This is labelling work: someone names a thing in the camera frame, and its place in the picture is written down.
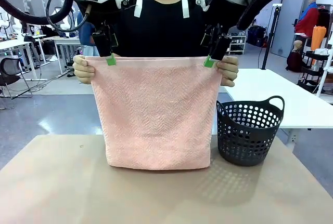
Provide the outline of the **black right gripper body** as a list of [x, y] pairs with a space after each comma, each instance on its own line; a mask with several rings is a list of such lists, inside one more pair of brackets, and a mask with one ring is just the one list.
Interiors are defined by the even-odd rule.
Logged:
[[228, 13], [232, 5], [228, 0], [212, 0], [205, 12], [205, 24], [212, 27], [219, 25], [222, 28], [222, 33], [227, 34], [231, 28], [231, 19]]

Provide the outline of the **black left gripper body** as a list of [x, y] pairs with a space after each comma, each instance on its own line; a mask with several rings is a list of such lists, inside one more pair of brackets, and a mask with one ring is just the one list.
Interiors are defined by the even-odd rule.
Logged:
[[115, 0], [104, 3], [87, 2], [91, 6], [88, 22], [94, 26], [94, 33], [100, 32], [103, 26], [114, 26], [120, 20], [122, 6], [118, 7]]

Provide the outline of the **person's left hand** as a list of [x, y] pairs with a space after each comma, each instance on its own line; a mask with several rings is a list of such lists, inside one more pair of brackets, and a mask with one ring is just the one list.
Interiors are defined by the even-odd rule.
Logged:
[[234, 87], [238, 74], [238, 58], [235, 56], [224, 56], [216, 63], [218, 72], [222, 75], [221, 86]]

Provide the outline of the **person's right hand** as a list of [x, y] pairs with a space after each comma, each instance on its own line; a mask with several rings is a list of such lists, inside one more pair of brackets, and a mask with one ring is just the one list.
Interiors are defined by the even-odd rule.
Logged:
[[74, 75], [83, 84], [91, 84], [95, 76], [95, 69], [88, 65], [84, 55], [75, 55], [73, 57]]

